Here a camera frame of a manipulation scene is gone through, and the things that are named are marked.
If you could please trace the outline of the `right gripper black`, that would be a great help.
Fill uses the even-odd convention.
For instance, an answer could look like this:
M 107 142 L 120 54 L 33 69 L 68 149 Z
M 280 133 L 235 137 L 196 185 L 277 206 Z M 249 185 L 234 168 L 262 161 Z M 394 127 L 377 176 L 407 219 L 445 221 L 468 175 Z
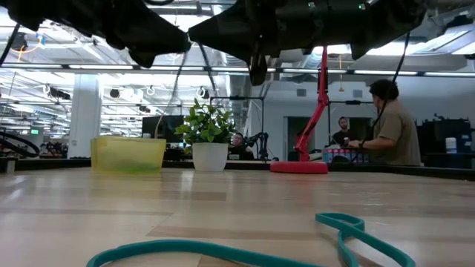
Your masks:
M 249 62 L 253 86 L 266 78 L 267 61 L 258 44 L 259 16 L 270 8 L 266 54 L 282 50 L 311 50 L 316 46 L 350 43 L 356 26 L 357 2 L 353 0 L 238 0 L 230 8 L 189 29 L 193 42 Z

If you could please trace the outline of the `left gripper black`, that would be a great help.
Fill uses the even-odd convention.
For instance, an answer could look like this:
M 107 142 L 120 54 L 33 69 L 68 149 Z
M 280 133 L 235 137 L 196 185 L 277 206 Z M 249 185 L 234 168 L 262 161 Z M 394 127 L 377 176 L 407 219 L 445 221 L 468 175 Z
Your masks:
M 63 24 L 87 37 L 99 36 L 116 49 L 129 49 L 141 67 L 150 68 L 154 53 L 183 53 L 190 42 L 185 32 L 168 22 L 136 23 L 148 8 L 141 0 L 7 0 L 9 17 L 37 31 L 45 20 Z

